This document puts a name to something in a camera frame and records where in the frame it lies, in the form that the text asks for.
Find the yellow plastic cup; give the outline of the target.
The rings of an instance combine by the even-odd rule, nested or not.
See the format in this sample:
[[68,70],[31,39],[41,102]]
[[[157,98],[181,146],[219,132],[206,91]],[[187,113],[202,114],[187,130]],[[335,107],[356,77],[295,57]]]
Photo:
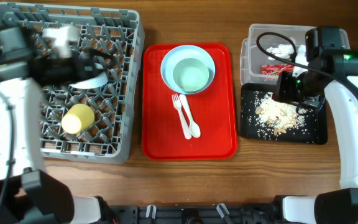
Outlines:
[[62,118],[62,128],[66,133],[77,134],[94,123],[93,110],[84,104],[75,104]]

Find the white plastic spoon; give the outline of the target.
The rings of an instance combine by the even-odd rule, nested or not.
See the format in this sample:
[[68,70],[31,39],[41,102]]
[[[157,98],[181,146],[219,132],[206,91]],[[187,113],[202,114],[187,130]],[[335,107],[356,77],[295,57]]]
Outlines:
[[200,127],[198,126],[198,124],[193,119],[193,115],[191,113],[190,105],[188,103],[186,95],[180,94],[179,99],[180,99],[183,109],[185,110],[185,113],[189,119],[189,122],[190,122],[189,130],[190,130],[191,135],[194,138],[199,138],[201,136],[201,130],[200,130]]

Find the crumpled white tissue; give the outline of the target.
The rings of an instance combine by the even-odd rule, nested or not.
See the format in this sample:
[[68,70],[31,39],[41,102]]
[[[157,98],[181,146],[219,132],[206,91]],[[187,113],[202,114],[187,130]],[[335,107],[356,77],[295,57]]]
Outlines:
[[276,57],[290,59],[290,56],[294,53],[294,48],[290,44],[279,44],[277,47],[269,47],[266,51]]

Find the rice and peanut scraps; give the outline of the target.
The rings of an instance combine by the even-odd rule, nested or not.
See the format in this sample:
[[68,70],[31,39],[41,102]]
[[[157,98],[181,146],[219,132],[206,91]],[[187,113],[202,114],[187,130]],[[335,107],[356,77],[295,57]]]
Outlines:
[[305,116],[296,112],[296,106],[273,100],[272,93],[263,94],[261,99],[256,99],[254,106],[257,132],[263,137],[279,136],[306,125]]

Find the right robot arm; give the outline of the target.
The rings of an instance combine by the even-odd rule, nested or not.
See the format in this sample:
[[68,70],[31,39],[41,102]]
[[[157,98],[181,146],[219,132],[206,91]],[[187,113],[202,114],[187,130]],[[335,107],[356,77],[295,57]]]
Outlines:
[[336,127],[341,159],[340,189],[316,197],[284,196],[282,219],[294,223],[358,223],[358,50],[342,46],[337,27],[316,27],[305,34],[305,72],[283,72],[274,100],[299,107],[323,95]]

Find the green bowl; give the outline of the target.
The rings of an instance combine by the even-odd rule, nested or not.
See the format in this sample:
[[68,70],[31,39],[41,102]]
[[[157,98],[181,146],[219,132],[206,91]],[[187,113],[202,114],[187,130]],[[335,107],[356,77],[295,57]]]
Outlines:
[[181,91],[196,93],[209,84],[209,68],[196,58],[185,58],[174,66],[173,80]]

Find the white plastic fork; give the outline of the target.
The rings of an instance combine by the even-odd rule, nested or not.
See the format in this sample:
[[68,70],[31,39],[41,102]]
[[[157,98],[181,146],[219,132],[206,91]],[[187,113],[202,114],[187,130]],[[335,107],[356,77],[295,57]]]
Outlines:
[[179,99],[179,96],[175,93],[172,95],[172,101],[173,101],[173,106],[174,108],[178,111],[178,115],[179,115],[179,118],[180,118],[180,123],[181,123],[181,127],[182,127],[182,130],[183,130],[183,134],[184,134],[184,137],[185,139],[191,139],[191,133],[190,133],[190,130],[189,130],[189,127],[187,125],[187,122],[186,122],[186,119],[183,115],[183,112],[182,112],[182,104],[181,104],[181,101]]

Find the red plastic tray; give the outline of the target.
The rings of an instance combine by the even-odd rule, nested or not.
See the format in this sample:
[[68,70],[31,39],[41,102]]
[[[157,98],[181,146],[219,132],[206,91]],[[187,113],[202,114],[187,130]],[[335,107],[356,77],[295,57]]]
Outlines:
[[201,129],[186,139],[173,107],[171,90],[161,76],[161,63],[173,44],[150,46],[143,57],[142,150],[156,161],[227,159],[237,150],[236,112],[231,56],[220,43],[199,43],[214,60],[216,73],[204,91],[189,95],[190,110]]

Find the black plastic tray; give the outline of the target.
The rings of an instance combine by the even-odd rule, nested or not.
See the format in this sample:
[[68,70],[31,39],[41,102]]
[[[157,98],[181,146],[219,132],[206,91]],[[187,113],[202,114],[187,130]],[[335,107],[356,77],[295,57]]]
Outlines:
[[326,106],[318,113],[301,116],[299,122],[280,134],[256,113],[262,100],[270,100],[275,87],[246,83],[241,88],[240,135],[243,138],[288,141],[304,144],[326,144],[328,140]]

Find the red snack wrapper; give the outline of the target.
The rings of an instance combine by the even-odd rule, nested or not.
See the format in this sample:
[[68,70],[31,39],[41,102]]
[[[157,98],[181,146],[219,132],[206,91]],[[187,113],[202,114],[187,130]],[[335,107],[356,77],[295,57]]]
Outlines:
[[290,64],[277,64],[277,65],[263,65],[260,67],[263,75],[279,75],[282,72],[292,72],[293,65]]

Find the light blue small bowl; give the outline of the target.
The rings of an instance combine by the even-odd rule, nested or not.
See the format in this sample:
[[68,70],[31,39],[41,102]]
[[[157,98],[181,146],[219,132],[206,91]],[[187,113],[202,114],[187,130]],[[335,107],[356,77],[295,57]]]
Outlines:
[[73,84],[70,84],[70,86],[72,86],[73,88],[77,88],[77,89],[92,89],[92,88],[98,88],[98,87],[101,87],[101,86],[107,84],[108,77],[106,75],[106,72],[104,71],[103,66],[98,63],[96,63],[95,66],[97,69],[101,70],[101,73],[97,77],[94,77],[94,78],[91,78],[89,80],[85,80],[82,82],[73,83]]

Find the clear plastic bin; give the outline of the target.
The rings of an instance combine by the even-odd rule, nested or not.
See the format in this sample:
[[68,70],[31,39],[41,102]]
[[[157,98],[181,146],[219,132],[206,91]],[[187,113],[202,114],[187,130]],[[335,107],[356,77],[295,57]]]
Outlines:
[[312,26],[294,26],[282,24],[252,24],[249,27],[249,36],[242,42],[240,57],[240,77],[241,83],[261,83],[274,85],[277,76],[265,75],[261,67],[264,65],[276,65],[278,60],[270,60],[259,50],[256,45],[257,37],[264,32],[276,32],[290,38],[296,48],[305,45],[305,34],[312,29]]

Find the grey plastic dishwasher rack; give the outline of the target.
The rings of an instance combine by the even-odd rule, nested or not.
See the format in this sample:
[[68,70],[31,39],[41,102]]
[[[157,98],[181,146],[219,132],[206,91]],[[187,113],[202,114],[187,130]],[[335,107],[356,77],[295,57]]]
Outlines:
[[[145,32],[139,13],[128,9],[0,2],[0,26],[20,25],[43,31],[65,25],[79,28],[81,36],[71,50],[85,58],[91,49],[108,78],[97,88],[48,86],[40,105],[40,150],[44,157],[77,162],[123,164],[131,147],[134,97]],[[75,104],[94,112],[92,126],[78,134],[66,133],[61,121]]]

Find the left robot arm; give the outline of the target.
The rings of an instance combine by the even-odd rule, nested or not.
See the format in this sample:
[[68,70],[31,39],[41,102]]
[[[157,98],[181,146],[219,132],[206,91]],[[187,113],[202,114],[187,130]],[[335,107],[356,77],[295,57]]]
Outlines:
[[104,223],[114,214],[99,196],[75,197],[47,174],[40,151],[43,88],[97,77],[101,70],[71,51],[76,26],[46,28],[57,49],[41,56],[35,29],[0,26],[0,223]]

